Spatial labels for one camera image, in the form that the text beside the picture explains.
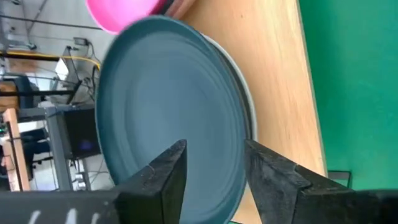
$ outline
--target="yellow cable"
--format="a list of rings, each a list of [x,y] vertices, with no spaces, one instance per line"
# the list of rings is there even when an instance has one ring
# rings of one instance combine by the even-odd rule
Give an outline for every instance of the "yellow cable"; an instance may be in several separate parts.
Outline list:
[[[9,55],[25,55],[25,56],[41,56],[41,57],[59,57],[59,58],[70,58],[70,59],[77,59],[77,60],[85,60],[87,62],[91,62],[98,67],[98,70],[101,68],[101,64],[96,60],[86,57],[79,57],[79,56],[58,56],[58,55],[51,55],[51,54],[42,54],[42,53],[24,53],[24,52],[7,52]]]

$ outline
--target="teal plate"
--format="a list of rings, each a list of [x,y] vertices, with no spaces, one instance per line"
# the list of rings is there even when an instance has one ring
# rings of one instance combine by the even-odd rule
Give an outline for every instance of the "teal plate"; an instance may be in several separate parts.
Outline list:
[[[191,27],[162,16],[133,24],[109,48],[96,95],[99,143],[114,183],[186,139],[180,223],[227,223],[246,183],[244,97],[228,62]]]

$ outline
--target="pink bowl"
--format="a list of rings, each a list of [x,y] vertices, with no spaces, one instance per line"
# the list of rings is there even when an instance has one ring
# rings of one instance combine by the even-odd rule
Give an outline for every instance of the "pink bowl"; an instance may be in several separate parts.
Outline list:
[[[165,0],[86,0],[95,22],[111,34],[120,33],[129,24],[156,14]]]

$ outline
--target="wooden surface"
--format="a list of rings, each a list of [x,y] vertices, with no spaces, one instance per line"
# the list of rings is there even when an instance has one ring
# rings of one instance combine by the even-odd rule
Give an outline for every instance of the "wooden surface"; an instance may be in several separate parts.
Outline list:
[[[234,58],[252,93],[259,142],[325,175],[296,0],[197,0],[182,19]],[[247,188],[234,221],[260,223]]]
[[[16,150],[16,156],[17,156],[16,159],[19,166],[19,172],[21,174],[22,189],[24,191],[30,190],[25,156],[24,156],[24,151],[22,149],[22,141],[20,139],[17,139],[20,138],[21,135],[19,133],[16,110],[14,108],[7,109],[6,112],[2,114],[2,118],[5,123],[7,121],[10,122],[12,137],[15,139],[14,147]],[[8,181],[10,182],[10,189],[11,191],[20,191],[17,171],[14,162],[15,158],[12,153],[11,143],[9,141],[4,141],[2,148],[4,151],[4,157],[6,158],[7,174],[8,174]]]

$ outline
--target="green wall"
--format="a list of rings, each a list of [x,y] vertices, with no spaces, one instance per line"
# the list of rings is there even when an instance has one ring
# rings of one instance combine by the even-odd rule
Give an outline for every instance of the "green wall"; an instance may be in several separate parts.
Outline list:
[[[329,170],[398,188],[398,1],[300,0]]]

